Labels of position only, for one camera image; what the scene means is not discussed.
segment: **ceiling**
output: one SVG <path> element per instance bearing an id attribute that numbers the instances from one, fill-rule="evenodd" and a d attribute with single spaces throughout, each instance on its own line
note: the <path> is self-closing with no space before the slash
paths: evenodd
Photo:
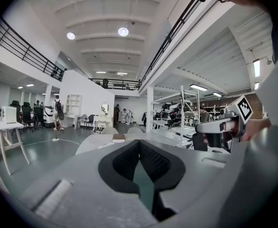
<path id="1" fill-rule="evenodd" d="M 23 74 L 3 63 L 0 62 L 0 83 L 9 85 L 13 88 L 18 88 L 19 86 L 23 86 L 22 90 L 42 94 L 46 92 L 47 84 L 29 77 L 26 74 Z M 28 84 L 34 84 L 32 87 L 26 87 Z M 58 93 L 60 90 L 58 88 L 53 87 L 52 93 Z"/>
<path id="2" fill-rule="evenodd" d="M 97 77 L 121 78 L 114 72 L 128 73 L 124 79 L 135 79 L 149 27 L 161 0 L 41 0 L 51 10 L 66 32 L 73 32 L 74 47 L 81 53 Z M 39 13 L 44 23 L 51 23 Z M 122 37 L 118 29 L 126 27 Z"/>
<path id="3" fill-rule="evenodd" d="M 229 16 L 235 14 L 238 15 L 236 20 L 229 19 Z M 214 83 L 226 92 L 251 89 L 248 65 L 256 59 L 272 58 L 270 17 L 260 9 L 235 5 L 222 19 L 226 20 L 227 26 L 195 52 L 184 53 L 183 59 L 180 60 L 182 63 L 176 67 Z M 189 89 L 191 84 L 209 89 L 200 91 L 201 95 L 218 92 L 203 82 L 198 83 L 176 75 L 163 78 L 157 86 L 180 89 L 183 85 L 185 89 Z"/>

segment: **man with backpack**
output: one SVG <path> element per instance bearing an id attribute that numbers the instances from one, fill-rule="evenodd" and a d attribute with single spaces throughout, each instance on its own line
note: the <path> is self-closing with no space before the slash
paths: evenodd
<path id="1" fill-rule="evenodd" d="M 53 119 L 55 124 L 54 130 L 57 130 L 57 121 L 60 124 L 60 130 L 65 130 L 62 125 L 62 120 L 64 119 L 63 105 L 60 103 L 58 95 L 56 95 L 56 99 L 53 102 L 52 108 L 54 110 L 53 112 Z"/>

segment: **white box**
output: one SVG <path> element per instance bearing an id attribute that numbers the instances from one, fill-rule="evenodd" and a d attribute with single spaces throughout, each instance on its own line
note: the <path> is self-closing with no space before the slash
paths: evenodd
<path id="1" fill-rule="evenodd" d="M 10 107 L 10 106 L 2 107 L 2 118 L 7 124 L 16 123 L 17 122 L 17 109 L 15 107 Z"/>

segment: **black backpack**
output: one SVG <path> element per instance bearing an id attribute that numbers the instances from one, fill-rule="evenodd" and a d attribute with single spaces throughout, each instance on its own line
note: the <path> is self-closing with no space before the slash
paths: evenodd
<path id="1" fill-rule="evenodd" d="M 56 102 L 55 109 L 58 112 L 58 117 L 59 117 L 60 120 L 64 120 L 64 114 L 63 114 L 63 109 L 62 109 L 62 105 L 60 103 L 60 100 L 55 101 L 55 102 Z"/>

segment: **white shelving unit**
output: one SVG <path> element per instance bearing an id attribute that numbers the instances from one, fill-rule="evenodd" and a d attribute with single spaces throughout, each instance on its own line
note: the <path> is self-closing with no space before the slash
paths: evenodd
<path id="1" fill-rule="evenodd" d="M 170 101 L 181 100 L 181 104 L 182 104 L 181 127 L 172 128 L 171 131 L 168 131 L 168 130 L 161 130 L 161 131 L 153 130 L 153 132 L 155 132 L 155 133 L 158 133 L 158 134 L 163 133 L 163 135 L 166 135 L 166 136 L 171 136 L 171 134 L 173 134 L 174 139 L 178 142 L 177 146 L 181 147 L 181 148 L 185 145 L 185 142 L 188 140 L 188 139 L 184 138 L 184 135 L 192 136 L 192 134 L 189 134 L 189 133 L 193 133 L 193 130 L 195 130 L 195 128 L 189 127 L 189 126 L 186 126 L 186 129 L 185 129 L 185 113 L 184 113 L 185 105 L 188 106 L 190 111 L 194 114 L 195 118 L 198 120 L 198 123 L 200 123 L 200 113 L 199 113 L 199 111 L 193 112 L 193 110 L 190 108 L 190 106 L 186 103 L 185 97 L 188 96 L 188 95 L 196 96 L 197 97 L 197 105 L 200 105 L 199 91 L 197 90 L 196 92 L 194 92 L 194 91 L 184 90 L 183 85 L 180 86 L 180 92 L 179 93 L 172 94 L 172 95 L 169 95 L 167 97 L 163 97 L 162 99 L 159 99 L 159 100 L 156 100 L 156 101 L 153 102 L 153 103 L 167 103 L 167 102 L 170 102 Z M 152 126 L 153 126 L 153 124 L 158 124 L 158 125 L 163 124 L 163 122 L 160 122 L 160 121 L 155 121 L 155 120 L 150 120 L 150 121 L 152 121 L 152 123 L 151 123 Z"/>
<path id="2" fill-rule="evenodd" d="M 82 95 L 68 95 L 66 100 L 65 114 L 81 115 Z"/>

